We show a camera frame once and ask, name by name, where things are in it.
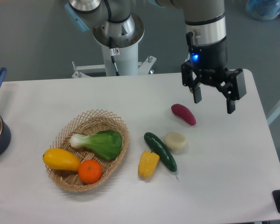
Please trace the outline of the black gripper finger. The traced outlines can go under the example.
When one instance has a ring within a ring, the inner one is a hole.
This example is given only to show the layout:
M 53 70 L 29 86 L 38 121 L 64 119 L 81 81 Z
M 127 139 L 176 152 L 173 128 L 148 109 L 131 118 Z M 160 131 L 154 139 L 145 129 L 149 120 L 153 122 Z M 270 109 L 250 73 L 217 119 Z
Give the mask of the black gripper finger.
M 200 89 L 200 77 L 193 78 L 193 66 L 190 60 L 185 61 L 181 65 L 182 84 L 189 87 L 190 92 L 193 94 L 194 103 L 198 104 L 202 100 Z
M 243 69 L 224 70 L 223 80 L 218 87 L 218 90 L 226 98 L 227 113 L 232 114 L 236 110 L 236 101 L 246 94 Z

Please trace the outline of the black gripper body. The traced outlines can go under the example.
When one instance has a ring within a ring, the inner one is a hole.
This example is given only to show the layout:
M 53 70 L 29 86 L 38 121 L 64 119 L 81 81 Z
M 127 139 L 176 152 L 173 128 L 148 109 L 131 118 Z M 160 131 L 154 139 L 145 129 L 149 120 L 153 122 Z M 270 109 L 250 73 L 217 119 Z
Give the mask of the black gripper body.
M 194 45 L 194 34 L 188 32 L 186 40 L 189 59 L 193 66 L 193 78 L 200 77 L 200 84 L 218 87 L 223 80 L 227 64 L 227 41 L 222 40 L 202 46 Z

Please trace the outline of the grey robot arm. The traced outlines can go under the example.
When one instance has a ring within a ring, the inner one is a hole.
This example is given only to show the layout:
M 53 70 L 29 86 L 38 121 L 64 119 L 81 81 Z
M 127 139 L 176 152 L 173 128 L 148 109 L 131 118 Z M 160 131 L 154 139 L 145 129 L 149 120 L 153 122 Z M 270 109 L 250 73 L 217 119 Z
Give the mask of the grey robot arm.
M 226 68 L 227 45 L 222 0 L 156 0 L 159 7 L 181 9 L 188 57 L 181 65 L 182 84 L 194 102 L 202 99 L 200 84 L 215 87 L 226 98 L 227 112 L 246 94 L 241 69 Z M 81 30 L 91 30 L 101 45 L 108 76 L 138 75 L 138 44 L 144 35 L 141 18 L 128 0 L 68 0 L 65 10 Z

